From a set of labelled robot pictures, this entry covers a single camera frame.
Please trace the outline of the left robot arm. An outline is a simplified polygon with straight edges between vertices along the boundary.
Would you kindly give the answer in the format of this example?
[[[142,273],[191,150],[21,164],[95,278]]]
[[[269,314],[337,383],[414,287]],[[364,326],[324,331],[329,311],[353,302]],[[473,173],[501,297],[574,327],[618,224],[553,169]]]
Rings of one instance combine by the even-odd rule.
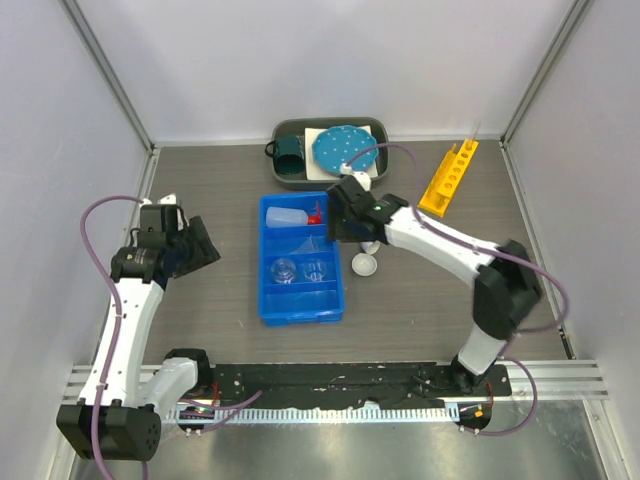
[[[89,377],[56,425],[79,457],[147,462],[157,451],[162,420],[184,396],[205,397],[214,380],[202,349],[174,348],[152,378],[140,381],[152,321],[172,279],[220,255],[199,216],[186,217],[178,197],[139,203],[139,224],[99,273],[111,294]]]

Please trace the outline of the white squeeze bottle red cap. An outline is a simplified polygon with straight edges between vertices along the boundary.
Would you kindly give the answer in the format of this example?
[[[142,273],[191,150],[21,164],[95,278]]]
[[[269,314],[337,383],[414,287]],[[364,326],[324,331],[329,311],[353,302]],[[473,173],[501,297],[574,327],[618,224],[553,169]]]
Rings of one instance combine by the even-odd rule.
[[[265,212],[267,228],[289,228],[323,224],[327,213],[319,201],[307,206],[269,206]]]

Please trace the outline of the yellow test tube rack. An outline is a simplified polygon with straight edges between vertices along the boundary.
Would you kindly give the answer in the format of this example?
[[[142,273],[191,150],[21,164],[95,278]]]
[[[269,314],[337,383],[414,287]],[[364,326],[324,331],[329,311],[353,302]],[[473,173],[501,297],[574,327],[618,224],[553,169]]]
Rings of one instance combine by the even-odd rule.
[[[440,218],[445,216],[478,146],[478,141],[467,138],[460,147],[453,145],[446,152],[418,203],[420,210]]]

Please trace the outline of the clear plastic funnel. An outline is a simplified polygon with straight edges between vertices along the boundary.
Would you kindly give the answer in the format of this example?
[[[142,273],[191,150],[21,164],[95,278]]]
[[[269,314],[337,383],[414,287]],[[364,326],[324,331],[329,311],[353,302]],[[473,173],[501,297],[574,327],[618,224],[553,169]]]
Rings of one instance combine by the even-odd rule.
[[[293,250],[293,254],[315,254],[332,249],[332,243],[325,237],[310,235]]]

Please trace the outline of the blue plastic divided bin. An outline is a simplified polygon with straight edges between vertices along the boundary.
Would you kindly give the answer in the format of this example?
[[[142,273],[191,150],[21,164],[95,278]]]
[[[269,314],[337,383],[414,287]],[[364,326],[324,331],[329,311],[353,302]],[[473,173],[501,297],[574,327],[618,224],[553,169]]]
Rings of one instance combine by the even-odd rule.
[[[324,192],[260,199],[258,313],[266,326],[342,320],[341,260],[328,219]]]

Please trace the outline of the clear glass test tube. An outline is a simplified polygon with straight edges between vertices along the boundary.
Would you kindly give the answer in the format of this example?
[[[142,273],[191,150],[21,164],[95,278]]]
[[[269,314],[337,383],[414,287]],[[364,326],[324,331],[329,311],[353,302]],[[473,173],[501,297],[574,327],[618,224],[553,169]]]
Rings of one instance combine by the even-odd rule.
[[[472,130],[471,130],[471,134],[468,138],[468,143],[470,145],[473,145],[474,142],[476,141],[477,135],[479,133],[480,127],[482,125],[482,122],[480,120],[476,120],[473,124]]]

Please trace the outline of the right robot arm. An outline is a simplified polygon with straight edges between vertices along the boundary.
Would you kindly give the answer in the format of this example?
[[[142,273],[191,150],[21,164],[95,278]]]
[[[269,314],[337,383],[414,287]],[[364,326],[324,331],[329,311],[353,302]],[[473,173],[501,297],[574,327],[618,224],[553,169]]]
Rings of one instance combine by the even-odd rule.
[[[460,393],[477,393],[542,298],[525,247],[514,240],[499,245],[465,235],[396,195],[376,199],[364,183],[362,174],[345,175],[326,190],[329,237],[379,242],[414,253],[470,288],[473,326],[451,362],[451,380]]]

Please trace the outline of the clear round glass flask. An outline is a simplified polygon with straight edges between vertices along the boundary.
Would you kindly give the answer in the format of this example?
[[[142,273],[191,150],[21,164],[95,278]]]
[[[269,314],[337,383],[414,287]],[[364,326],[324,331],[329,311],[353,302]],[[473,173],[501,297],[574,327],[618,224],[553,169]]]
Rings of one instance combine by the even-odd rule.
[[[292,284],[298,279],[297,265],[291,258],[281,257],[274,260],[270,265],[269,271],[275,284]]]

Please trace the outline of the clear plastic beaker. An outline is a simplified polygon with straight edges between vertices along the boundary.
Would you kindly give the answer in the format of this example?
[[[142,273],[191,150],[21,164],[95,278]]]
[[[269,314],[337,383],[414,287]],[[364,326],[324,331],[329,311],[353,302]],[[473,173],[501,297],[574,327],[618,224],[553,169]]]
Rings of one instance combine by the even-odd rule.
[[[300,264],[305,282],[320,283],[331,279],[329,264],[321,258],[309,258]]]

